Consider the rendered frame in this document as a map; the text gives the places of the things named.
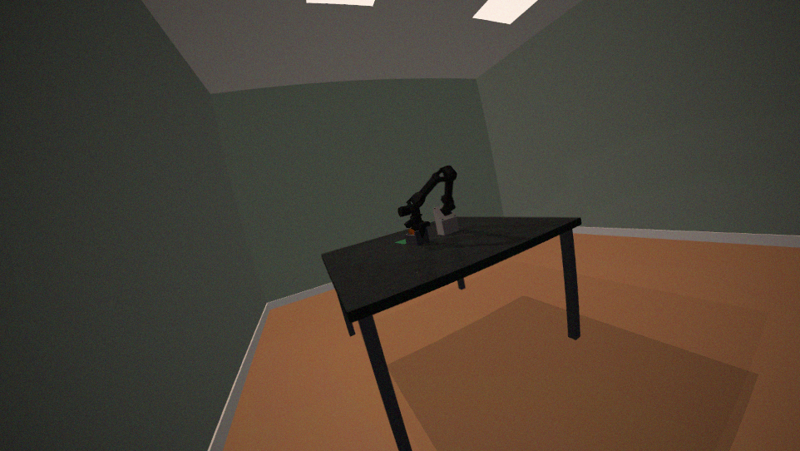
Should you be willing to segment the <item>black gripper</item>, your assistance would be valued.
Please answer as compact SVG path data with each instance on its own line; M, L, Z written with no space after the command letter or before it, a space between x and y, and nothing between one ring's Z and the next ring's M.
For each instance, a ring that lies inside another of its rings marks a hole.
M419 232L420 232L420 235L421 235L421 237L423 238L423 237L424 237L425 230L426 230L426 227L427 227L427 226L430 226L430 222L429 222L429 221L422 221L422 217L421 217L421 216L422 216L422 214L421 214L421 213L412 214L412 215L410 216L410 217L415 217L415 219L416 219L416 221L417 221L417 224L415 225L415 223L414 223L414 225L412 225L412 228L411 228L411 229L413 229L414 231L417 231L417 230L419 230Z

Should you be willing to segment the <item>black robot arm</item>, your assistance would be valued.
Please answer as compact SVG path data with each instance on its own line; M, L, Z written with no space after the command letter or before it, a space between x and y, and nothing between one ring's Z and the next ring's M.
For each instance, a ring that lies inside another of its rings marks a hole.
M444 177L440 177L440 173L442 173ZM445 182L445 195L442 196L441 199L444 206L442 209L440 209L440 211L445 216L452 214L452 211L455 208L452 199L452 186L453 186L453 181L455 181L456 178L457 178L457 173L451 166L444 166L440 168L436 173L432 175L432 177L425 184L425 186L419 192L416 192L407 201L407 206L401 206L398 208L399 216L402 217L420 213L419 207L421 207L425 202L426 196L436 186L436 184L441 181ZM414 225L414 223L415 225L417 224L415 217L410 217L410 220L405 222L404 225L407 228L410 228L411 226Z

